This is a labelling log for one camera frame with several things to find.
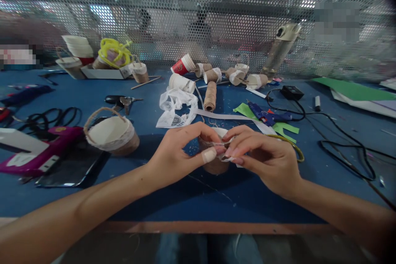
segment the finger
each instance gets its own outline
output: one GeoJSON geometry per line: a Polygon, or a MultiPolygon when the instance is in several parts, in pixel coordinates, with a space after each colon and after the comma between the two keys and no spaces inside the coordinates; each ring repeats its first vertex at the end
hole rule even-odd
{"type": "Polygon", "coordinates": [[[285,143],[283,141],[278,141],[275,138],[253,134],[240,141],[231,152],[227,150],[226,155],[229,154],[231,157],[237,158],[257,148],[271,154],[275,158],[279,158],[285,154],[286,149],[284,145],[285,143]]]}
{"type": "Polygon", "coordinates": [[[258,132],[254,132],[254,131],[245,131],[245,132],[242,132],[241,134],[239,134],[237,137],[234,138],[234,140],[228,146],[228,150],[226,151],[225,156],[229,157],[229,156],[233,155],[233,151],[236,149],[238,144],[240,144],[246,138],[257,135],[257,134],[262,135],[258,132]]]}
{"type": "Polygon", "coordinates": [[[192,125],[188,125],[183,127],[183,129],[177,132],[178,142],[181,144],[181,147],[184,147],[194,138],[202,135],[206,139],[210,139],[212,142],[221,143],[219,135],[208,125],[205,125],[203,122],[198,122],[192,125]]]}
{"type": "Polygon", "coordinates": [[[187,166],[194,170],[206,163],[213,161],[218,155],[225,152],[224,146],[212,146],[187,160],[187,166]]]}
{"type": "Polygon", "coordinates": [[[251,172],[257,174],[261,178],[270,174],[271,171],[273,170],[271,166],[261,163],[260,161],[257,161],[256,159],[250,156],[241,156],[239,158],[236,158],[232,162],[250,170],[251,172]]]}
{"type": "Polygon", "coordinates": [[[228,142],[231,140],[231,138],[233,138],[235,135],[239,135],[242,132],[249,132],[249,131],[253,131],[252,129],[250,129],[248,126],[246,125],[241,125],[241,126],[236,126],[234,128],[231,128],[230,130],[228,130],[228,132],[223,136],[223,141],[224,142],[228,142]]]}

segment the yellow wire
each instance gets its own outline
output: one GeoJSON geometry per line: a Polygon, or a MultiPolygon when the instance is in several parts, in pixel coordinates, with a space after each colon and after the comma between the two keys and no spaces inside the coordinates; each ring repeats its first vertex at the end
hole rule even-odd
{"type": "Polygon", "coordinates": [[[298,163],[304,162],[304,160],[305,160],[304,154],[303,154],[302,151],[299,149],[299,147],[296,146],[295,143],[291,142],[291,141],[288,140],[287,138],[285,138],[285,137],[283,137],[283,136],[280,136],[280,135],[267,135],[267,136],[268,136],[268,137],[277,138],[277,139],[280,139],[280,140],[282,140],[282,141],[285,141],[285,142],[290,143],[290,144],[292,145],[292,147],[294,148],[294,150],[297,152],[297,155],[298,155],[298,157],[299,157],[299,159],[297,159],[297,162],[298,162],[298,163]]]}

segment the basket handle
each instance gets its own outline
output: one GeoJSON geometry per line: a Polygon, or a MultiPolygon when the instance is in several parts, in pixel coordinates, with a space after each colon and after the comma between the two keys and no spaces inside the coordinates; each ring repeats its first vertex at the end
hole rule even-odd
{"type": "Polygon", "coordinates": [[[100,113],[101,111],[104,111],[104,110],[108,110],[108,111],[111,111],[112,113],[115,113],[116,115],[118,115],[118,117],[121,120],[126,122],[126,120],[117,111],[115,111],[114,109],[111,109],[109,107],[101,107],[101,108],[99,108],[97,111],[95,111],[93,114],[91,114],[91,116],[88,118],[87,122],[84,125],[84,134],[92,143],[96,143],[96,142],[94,142],[94,140],[90,137],[90,135],[88,133],[88,126],[90,125],[92,120],[97,116],[97,114],[100,113]]]}

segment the marker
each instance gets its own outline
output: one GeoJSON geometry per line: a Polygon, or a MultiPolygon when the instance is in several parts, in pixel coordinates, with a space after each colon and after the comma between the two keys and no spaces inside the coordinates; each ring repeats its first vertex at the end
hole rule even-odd
{"type": "Polygon", "coordinates": [[[321,98],[319,96],[315,97],[315,111],[321,110],[321,98]]]}

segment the yellow string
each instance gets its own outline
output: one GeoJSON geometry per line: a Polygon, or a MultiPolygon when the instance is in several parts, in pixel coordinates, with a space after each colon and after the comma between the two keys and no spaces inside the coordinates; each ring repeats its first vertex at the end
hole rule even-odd
{"type": "Polygon", "coordinates": [[[112,38],[104,38],[100,42],[100,50],[98,51],[98,55],[101,57],[103,61],[105,61],[108,65],[111,67],[114,67],[116,69],[119,69],[125,65],[128,65],[131,63],[131,52],[126,48],[127,46],[130,46],[132,44],[132,41],[128,41],[124,45],[122,43],[119,43],[117,40],[112,39],[112,38]],[[107,58],[107,52],[109,50],[112,50],[115,53],[118,53],[117,57],[113,60],[110,61],[107,58]],[[119,61],[120,59],[124,58],[125,62],[121,65],[117,65],[115,62],[119,61]]]}

